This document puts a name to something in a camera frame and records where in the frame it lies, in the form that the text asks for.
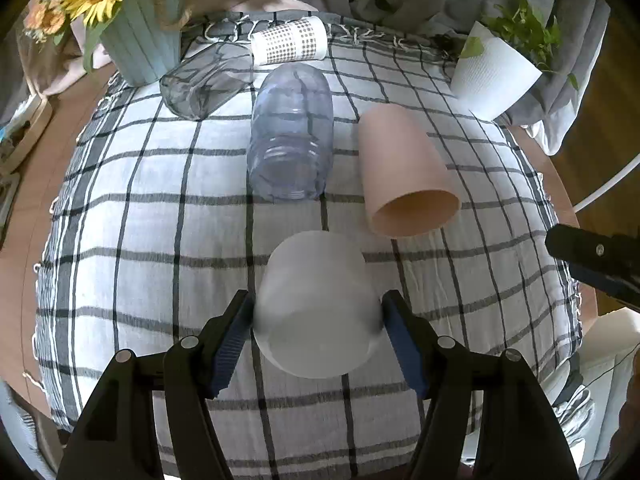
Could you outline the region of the frosted white cup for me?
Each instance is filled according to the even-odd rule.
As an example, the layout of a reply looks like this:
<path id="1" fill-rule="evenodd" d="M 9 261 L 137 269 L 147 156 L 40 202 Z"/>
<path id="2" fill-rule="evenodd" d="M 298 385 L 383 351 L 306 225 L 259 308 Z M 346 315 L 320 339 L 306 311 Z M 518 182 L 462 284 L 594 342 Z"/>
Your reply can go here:
<path id="1" fill-rule="evenodd" d="M 370 359 L 382 329 L 363 254 L 346 236 L 300 232 L 272 252 L 253 318 L 271 364 L 300 378 L 342 376 Z"/>

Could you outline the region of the pink plastic cup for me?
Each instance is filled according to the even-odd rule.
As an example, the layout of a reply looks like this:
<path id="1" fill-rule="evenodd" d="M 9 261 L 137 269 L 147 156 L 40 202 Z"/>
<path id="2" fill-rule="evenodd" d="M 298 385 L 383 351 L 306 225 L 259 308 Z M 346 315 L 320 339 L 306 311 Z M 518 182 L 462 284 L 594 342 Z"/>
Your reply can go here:
<path id="1" fill-rule="evenodd" d="M 454 181 L 416 114 L 397 104 L 378 104 L 362 114 L 357 131 L 364 206 L 373 232 L 418 236 L 458 212 Z"/>

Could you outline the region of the white dotted paper cup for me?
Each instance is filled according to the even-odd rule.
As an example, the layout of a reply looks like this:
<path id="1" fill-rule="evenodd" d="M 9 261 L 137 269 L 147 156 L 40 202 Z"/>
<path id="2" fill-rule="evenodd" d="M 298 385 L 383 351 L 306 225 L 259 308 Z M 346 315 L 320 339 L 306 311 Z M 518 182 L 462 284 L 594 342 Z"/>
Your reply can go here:
<path id="1" fill-rule="evenodd" d="M 255 66 L 287 62 L 321 61 L 328 54 L 326 25 L 318 16 L 277 25 L 250 36 Z"/>

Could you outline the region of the white plant pot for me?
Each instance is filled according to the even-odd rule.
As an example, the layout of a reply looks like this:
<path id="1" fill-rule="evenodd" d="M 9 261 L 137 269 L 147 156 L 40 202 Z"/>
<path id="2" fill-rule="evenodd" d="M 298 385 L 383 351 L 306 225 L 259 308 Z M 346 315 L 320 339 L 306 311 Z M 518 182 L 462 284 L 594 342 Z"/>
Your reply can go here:
<path id="1" fill-rule="evenodd" d="M 475 22 L 450 89 L 475 117 L 491 122 L 518 102 L 541 75 L 528 58 Z"/>

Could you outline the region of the green potted plant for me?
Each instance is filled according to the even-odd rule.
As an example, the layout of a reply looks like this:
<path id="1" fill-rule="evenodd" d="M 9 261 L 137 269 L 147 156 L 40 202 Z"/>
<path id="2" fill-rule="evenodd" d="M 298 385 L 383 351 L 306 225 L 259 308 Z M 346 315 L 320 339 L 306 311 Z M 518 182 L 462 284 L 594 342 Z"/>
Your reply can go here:
<path id="1" fill-rule="evenodd" d="M 542 75 L 555 75 L 557 71 L 551 64 L 562 42 L 558 19 L 552 18 L 549 23 L 543 21 L 528 0 L 497 3 L 495 9 L 498 11 L 496 16 L 485 16 L 478 22 L 528 58 Z"/>

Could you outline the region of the grey blanket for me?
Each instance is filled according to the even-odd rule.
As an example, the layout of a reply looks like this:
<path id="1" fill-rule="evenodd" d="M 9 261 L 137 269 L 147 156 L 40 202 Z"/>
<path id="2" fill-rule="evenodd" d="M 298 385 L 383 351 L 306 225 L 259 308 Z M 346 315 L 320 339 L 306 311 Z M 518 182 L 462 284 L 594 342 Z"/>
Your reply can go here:
<path id="1" fill-rule="evenodd" d="M 317 9 L 418 35 L 467 34 L 473 24 L 516 0 L 302 0 Z M 556 154 L 575 121 L 596 65 L 611 9 L 605 0 L 528 0 L 561 38 L 551 70 L 503 115 Z"/>

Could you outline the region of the black white checkered tablecloth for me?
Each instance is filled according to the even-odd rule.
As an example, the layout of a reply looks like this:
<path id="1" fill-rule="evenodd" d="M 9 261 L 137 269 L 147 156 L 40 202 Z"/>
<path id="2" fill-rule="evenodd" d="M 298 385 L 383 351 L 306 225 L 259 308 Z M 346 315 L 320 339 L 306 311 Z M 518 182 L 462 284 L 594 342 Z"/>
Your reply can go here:
<path id="1" fill-rule="evenodd" d="M 334 15 L 279 66 L 190 47 L 200 120 L 115 77 L 37 271 L 62 479 L 573 479 L 551 383 L 582 343 L 559 223 L 434 49 Z"/>

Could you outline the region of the blue tinted glass jar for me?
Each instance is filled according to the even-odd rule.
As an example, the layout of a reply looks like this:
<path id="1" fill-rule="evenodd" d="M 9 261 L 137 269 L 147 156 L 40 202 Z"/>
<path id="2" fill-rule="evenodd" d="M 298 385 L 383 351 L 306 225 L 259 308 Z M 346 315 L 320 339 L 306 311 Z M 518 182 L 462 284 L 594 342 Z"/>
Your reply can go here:
<path id="1" fill-rule="evenodd" d="M 334 109 L 326 76 L 305 63 L 268 74 L 250 123 L 247 173 L 253 192 L 270 202 L 315 200 L 333 162 Z"/>

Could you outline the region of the clear drinking glass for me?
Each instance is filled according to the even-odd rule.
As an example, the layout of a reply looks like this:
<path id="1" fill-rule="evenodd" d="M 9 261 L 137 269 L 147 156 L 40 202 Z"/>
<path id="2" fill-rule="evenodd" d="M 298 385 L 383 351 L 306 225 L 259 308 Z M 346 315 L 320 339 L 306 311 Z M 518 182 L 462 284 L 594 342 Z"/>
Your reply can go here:
<path id="1" fill-rule="evenodd" d="M 172 114 L 203 120 L 255 79 L 250 49 L 240 44 L 212 44 L 186 58 L 160 80 L 160 94 Z"/>

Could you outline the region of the light blue ribbed vase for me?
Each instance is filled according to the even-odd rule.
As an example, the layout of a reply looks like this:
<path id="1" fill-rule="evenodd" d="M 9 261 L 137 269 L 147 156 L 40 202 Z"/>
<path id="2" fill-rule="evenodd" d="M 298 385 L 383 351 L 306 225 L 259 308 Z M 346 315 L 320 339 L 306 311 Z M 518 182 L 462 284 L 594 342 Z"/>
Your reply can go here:
<path id="1" fill-rule="evenodd" d="M 100 41 L 131 87 L 160 80 L 178 65 L 184 0 L 124 0 Z"/>

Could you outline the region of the white chair frame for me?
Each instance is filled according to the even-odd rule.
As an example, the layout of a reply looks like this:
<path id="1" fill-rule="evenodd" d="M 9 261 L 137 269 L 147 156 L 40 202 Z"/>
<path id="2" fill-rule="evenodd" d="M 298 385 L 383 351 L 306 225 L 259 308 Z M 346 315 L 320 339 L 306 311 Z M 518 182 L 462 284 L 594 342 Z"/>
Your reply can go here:
<path id="1" fill-rule="evenodd" d="M 626 166 L 617 173 L 611 179 L 608 179 L 603 183 L 600 188 L 597 188 L 579 203 L 573 206 L 573 211 L 577 214 L 579 211 L 584 210 L 591 204 L 593 204 L 600 197 L 605 196 L 607 192 L 610 192 L 612 188 L 615 188 L 620 182 L 622 182 L 627 176 L 629 176 L 640 165 L 640 154 L 634 156 Z"/>

